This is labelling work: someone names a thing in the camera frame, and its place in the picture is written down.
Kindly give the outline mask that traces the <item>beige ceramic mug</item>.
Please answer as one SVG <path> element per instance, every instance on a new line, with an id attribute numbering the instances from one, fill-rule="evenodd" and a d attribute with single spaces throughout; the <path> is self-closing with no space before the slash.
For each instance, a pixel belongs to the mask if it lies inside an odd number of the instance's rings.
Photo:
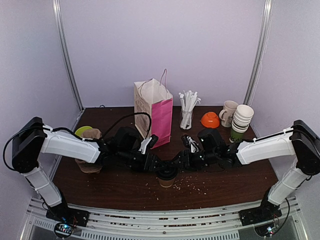
<path id="1" fill-rule="evenodd" d="M 236 109 L 238 107 L 238 103 L 232 100 L 226 100 L 223 103 L 223 109 L 220 111 L 218 117 L 220 119 L 220 124 L 225 128 L 230 128 L 232 125 L 232 120 Z"/>

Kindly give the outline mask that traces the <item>orange bowl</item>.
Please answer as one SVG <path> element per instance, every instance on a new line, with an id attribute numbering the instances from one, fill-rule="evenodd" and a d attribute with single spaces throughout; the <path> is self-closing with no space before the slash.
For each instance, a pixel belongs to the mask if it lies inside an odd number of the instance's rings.
<path id="1" fill-rule="evenodd" d="M 218 115 L 212 111 L 205 113 L 200 122 L 206 128 L 216 129 L 220 126 L 220 119 Z"/>

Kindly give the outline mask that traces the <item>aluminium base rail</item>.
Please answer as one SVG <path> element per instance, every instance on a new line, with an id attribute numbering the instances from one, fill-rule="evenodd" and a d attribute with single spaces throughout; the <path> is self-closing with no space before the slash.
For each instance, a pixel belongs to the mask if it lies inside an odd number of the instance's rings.
<path id="1" fill-rule="evenodd" d="M 134 211 L 86 207 L 69 204 L 71 208 L 88 211 L 85 227 L 76 226 L 66 240 L 311 240 L 302 211 L 295 197 L 288 198 L 290 213 L 284 226 L 274 236 L 258 235 L 258 226 L 284 222 L 288 205 L 280 206 L 283 216 L 254 225 L 242 225 L 238 212 L 258 207 L 260 201 L 221 207 Z M 59 240 L 54 233 L 57 221 L 46 218 L 42 200 L 32 198 L 23 218 L 18 240 Z"/>

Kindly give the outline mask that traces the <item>lime green bowl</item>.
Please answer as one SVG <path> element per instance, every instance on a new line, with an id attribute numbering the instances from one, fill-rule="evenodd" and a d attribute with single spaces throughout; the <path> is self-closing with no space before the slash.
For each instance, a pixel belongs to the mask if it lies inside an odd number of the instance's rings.
<path id="1" fill-rule="evenodd" d="M 74 134 L 78 137 L 82 137 L 83 136 L 83 133 L 87 130 L 91 130 L 92 127 L 91 126 L 88 126 L 88 125 L 85 125 L 85 126 L 82 126 L 82 127 L 79 127 L 75 132 Z"/>

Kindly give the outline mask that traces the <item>stack of cardboard cup carriers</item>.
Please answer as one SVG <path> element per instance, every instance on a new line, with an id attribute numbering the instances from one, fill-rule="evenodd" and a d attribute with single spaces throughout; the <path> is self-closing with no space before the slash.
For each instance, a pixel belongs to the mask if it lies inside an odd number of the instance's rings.
<path id="1" fill-rule="evenodd" d="M 97 128 L 86 130 L 82 134 L 83 138 L 90 138 L 90 139 L 99 139 L 101 136 L 102 136 L 102 133 Z M 103 168 L 101 165 L 88 163 L 84 160 L 75 159 L 75 162 L 80 168 L 80 170 L 85 174 L 98 174 Z"/>

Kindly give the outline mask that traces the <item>stack of paper cups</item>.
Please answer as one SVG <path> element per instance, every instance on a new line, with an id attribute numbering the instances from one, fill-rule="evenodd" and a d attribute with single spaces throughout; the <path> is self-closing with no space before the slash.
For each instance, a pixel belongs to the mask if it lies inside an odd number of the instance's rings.
<path id="1" fill-rule="evenodd" d="M 231 123 L 229 141 L 231 143 L 240 142 L 244 133 L 248 130 L 251 120 L 254 116 L 254 110 L 245 104 L 237 106 Z"/>

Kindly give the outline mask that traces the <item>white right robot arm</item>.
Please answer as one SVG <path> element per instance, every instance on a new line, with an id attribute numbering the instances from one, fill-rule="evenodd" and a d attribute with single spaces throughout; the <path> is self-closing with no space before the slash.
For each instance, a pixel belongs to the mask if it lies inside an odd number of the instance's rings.
<path id="1" fill-rule="evenodd" d="M 295 156 L 287 173 L 264 194 L 260 206 L 239 211 L 243 226 L 280 217 L 280 204 L 303 182 L 320 172 L 320 138 L 302 121 L 265 137 L 226 144 L 217 129 L 204 129 L 197 135 L 202 149 L 179 152 L 167 164 L 171 168 L 197 171 L 211 164 L 227 169 L 277 158 Z"/>

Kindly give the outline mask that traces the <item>pink and white paper bag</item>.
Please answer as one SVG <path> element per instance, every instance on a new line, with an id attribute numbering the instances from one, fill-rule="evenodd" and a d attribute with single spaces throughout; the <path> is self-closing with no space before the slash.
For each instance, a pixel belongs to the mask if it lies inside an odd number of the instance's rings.
<path id="1" fill-rule="evenodd" d="M 151 78 L 133 83 L 134 124 L 143 138 L 156 135 L 153 148 L 168 144 L 171 139 L 173 95 L 168 90 L 167 70 L 160 80 Z"/>

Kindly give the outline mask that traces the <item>aluminium frame post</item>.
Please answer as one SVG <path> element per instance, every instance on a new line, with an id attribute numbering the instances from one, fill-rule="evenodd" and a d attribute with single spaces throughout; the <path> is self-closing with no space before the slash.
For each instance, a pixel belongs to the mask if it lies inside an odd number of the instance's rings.
<path id="1" fill-rule="evenodd" d="M 262 21 L 260 26 L 260 34 L 257 43 L 257 49 L 255 53 L 255 58 L 253 62 L 252 71 L 250 74 L 250 79 L 248 82 L 246 94 L 243 103 L 245 105 L 252 105 L 254 95 L 257 89 L 260 73 L 262 70 L 262 60 L 264 52 L 267 47 L 270 24 L 272 19 L 272 9 L 273 9 L 273 0 L 264 1 L 264 9 L 262 14 Z"/>
<path id="2" fill-rule="evenodd" d="M 67 39 L 66 39 L 62 12 L 61 12 L 61 3 L 59 0 L 53 0 L 52 5 L 53 5 L 53 12 L 54 12 L 54 17 L 56 21 L 56 26 L 57 26 L 57 31 L 59 35 L 59 41 L 60 41 L 60 46 L 62 50 L 62 56 L 63 56 L 63 61 L 64 61 L 68 81 L 70 83 L 71 91 L 75 98 L 77 107 L 79 111 L 82 112 L 84 110 L 84 106 L 83 106 L 80 93 L 78 90 L 78 86 L 75 80 L 72 63 L 71 63 L 71 59 L 68 51 Z"/>

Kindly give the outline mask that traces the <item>single black cup lid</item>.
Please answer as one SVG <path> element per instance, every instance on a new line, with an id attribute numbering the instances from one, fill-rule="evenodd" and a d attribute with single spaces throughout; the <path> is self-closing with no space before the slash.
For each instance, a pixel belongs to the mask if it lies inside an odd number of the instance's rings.
<path id="1" fill-rule="evenodd" d="M 162 169 L 156 172 L 156 175 L 159 179 L 163 181 L 170 181 L 173 180 L 178 175 L 178 169 L 177 168 L 167 168 Z"/>

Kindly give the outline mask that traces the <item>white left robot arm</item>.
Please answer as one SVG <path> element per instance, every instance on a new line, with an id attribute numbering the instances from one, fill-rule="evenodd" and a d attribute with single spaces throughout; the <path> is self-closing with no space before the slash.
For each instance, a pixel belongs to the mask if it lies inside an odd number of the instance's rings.
<path id="1" fill-rule="evenodd" d="M 63 192 L 53 183 L 39 162 L 40 154 L 53 154 L 85 163 L 105 166 L 123 163 L 137 172 L 158 172 L 169 167 L 157 155 L 149 153 L 158 137 L 141 139 L 132 127 L 120 127 L 114 136 L 80 137 L 66 127 L 52 128 L 42 118 L 33 117 L 8 139 L 11 165 L 7 168 L 22 174 L 47 205 L 46 217 L 71 227 L 85 227 L 89 212 L 68 206 Z"/>

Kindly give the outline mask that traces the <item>single brown paper cup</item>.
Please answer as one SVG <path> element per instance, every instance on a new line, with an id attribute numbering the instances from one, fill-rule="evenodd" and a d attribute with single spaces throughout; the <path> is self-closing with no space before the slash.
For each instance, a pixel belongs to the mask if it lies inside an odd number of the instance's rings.
<path id="1" fill-rule="evenodd" d="M 159 185 L 163 188 L 170 188 L 174 184 L 175 180 L 176 180 L 175 177 L 171 179 L 163 179 L 158 177 Z"/>

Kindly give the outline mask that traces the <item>right aluminium frame post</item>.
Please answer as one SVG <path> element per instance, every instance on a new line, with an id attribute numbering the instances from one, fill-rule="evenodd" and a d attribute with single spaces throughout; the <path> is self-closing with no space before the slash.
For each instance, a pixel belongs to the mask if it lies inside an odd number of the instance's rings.
<path id="1" fill-rule="evenodd" d="M 260 34 L 257 43 L 257 49 L 255 53 L 255 58 L 253 62 L 252 71 L 250 74 L 250 79 L 248 82 L 246 94 L 243 103 L 245 105 L 252 105 L 254 95 L 257 89 L 260 73 L 262 70 L 262 60 L 264 52 L 267 47 L 270 24 L 272 19 L 272 9 L 273 9 L 273 0 L 264 1 L 264 9 L 262 14 L 262 21 L 260 26 Z"/>

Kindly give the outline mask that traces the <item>left aluminium frame post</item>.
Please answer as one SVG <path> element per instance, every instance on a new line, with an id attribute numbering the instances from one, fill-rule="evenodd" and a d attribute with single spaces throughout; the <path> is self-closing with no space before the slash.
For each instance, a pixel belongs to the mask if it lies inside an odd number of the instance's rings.
<path id="1" fill-rule="evenodd" d="M 62 50 L 62 56 L 63 56 L 63 61 L 64 61 L 68 81 L 70 83 L 71 91 L 75 98 L 77 107 L 79 111 L 82 112 L 84 110 L 84 106 L 83 106 L 80 93 L 78 90 L 78 86 L 75 80 L 72 63 L 71 63 L 71 59 L 68 51 L 67 39 L 66 39 L 62 12 L 61 12 L 61 3 L 59 0 L 53 0 L 52 5 L 53 5 L 53 12 L 54 12 L 54 17 L 56 21 L 56 26 L 57 26 L 57 31 L 59 35 L 59 41 L 60 41 L 60 46 Z"/>

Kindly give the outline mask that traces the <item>glass jar of straws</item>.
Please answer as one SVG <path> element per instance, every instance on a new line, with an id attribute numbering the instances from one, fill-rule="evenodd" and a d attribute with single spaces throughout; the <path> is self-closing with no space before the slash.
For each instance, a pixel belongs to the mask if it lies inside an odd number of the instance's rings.
<path id="1" fill-rule="evenodd" d="M 179 92 L 179 99 L 181 103 L 181 121 L 180 128 L 183 130 L 189 130 L 192 127 L 193 110 L 197 103 L 201 102 L 201 98 L 198 97 L 198 92 L 184 91 Z"/>

